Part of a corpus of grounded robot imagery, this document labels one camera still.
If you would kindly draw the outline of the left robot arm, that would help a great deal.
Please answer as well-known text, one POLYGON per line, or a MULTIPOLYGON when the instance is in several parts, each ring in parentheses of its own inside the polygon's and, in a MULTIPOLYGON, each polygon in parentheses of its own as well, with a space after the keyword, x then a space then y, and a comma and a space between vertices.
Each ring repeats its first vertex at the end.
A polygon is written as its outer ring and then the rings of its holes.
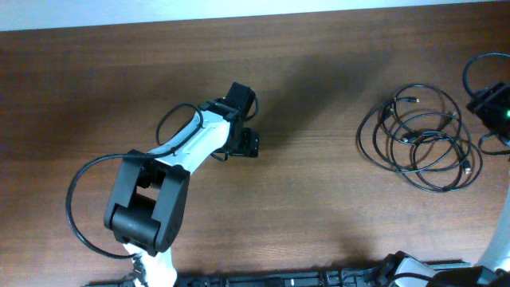
POLYGON ((148 154, 128 152, 104 215, 104 225, 134 254, 134 286, 172 286, 171 244, 181 228, 190 176, 209 157, 256 158, 260 135, 245 123, 259 109, 256 93, 232 83, 208 100, 168 142, 148 154))

